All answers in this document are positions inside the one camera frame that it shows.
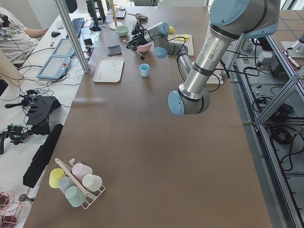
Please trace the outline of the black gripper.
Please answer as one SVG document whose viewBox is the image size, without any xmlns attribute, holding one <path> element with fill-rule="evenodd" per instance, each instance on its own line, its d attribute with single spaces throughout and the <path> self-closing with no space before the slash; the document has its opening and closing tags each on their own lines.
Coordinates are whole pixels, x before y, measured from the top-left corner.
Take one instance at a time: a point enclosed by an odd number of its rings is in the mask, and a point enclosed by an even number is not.
<svg viewBox="0 0 304 228">
<path fill-rule="evenodd" d="M 133 25 L 132 29 L 132 39 L 128 43 L 128 48 L 129 49 L 137 49 L 138 46 L 145 45 L 146 40 L 144 38 L 144 32 L 146 31 L 146 28 L 143 27 L 140 21 L 137 21 Z"/>
</svg>

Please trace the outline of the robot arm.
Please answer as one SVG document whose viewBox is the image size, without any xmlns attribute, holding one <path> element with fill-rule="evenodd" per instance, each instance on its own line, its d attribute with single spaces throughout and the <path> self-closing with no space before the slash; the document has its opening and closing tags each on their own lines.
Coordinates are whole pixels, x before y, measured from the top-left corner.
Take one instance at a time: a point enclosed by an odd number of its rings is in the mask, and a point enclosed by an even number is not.
<svg viewBox="0 0 304 228">
<path fill-rule="evenodd" d="M 280 2 L 278 0 L 216 0 L 210 8 L 210 34 L 195 60 L 191 62 L 184 44 L 167 40 L 169 25 L 160 22 L 133 33 L 126 47 L 133 52 L 140 45 L 154 43 L 157 58 L 174 56 L 185 81 L 168 96 L 174 115 L 199 114 L 210 102 L 206 83 L 213 74 L 230 43 L 239 37 L 261 38 L 277 31 Z"/>
</svg>

